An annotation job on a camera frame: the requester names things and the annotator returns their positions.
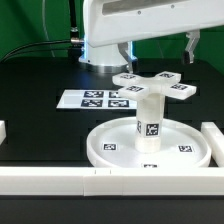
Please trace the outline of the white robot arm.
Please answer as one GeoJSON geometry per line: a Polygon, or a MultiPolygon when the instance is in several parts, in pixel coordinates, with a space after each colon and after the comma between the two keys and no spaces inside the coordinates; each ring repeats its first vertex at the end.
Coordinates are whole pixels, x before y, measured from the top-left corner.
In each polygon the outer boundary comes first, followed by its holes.
{"type": "Polygon", "coordinates": [[[224,0],[84,0],[84,54],[80,61],[102,73],[123,72],[135,59],[131,43],[179,33],[189,42],[185,63],[202,29],[224,25],[224,0]]]}

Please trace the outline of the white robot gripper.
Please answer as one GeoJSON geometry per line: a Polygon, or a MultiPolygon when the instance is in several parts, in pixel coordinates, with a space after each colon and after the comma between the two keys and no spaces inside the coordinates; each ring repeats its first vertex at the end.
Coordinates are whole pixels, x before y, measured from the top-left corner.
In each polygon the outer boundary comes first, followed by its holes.
{"type": "Polygon", "coordinates": [[[83,23],[92,47],[120,43],[133,74],[136,57],[128,41],[187,32],[182,62],[192,64],[199,30],[224,25],[224,0],[84,0],[83,23]]]}

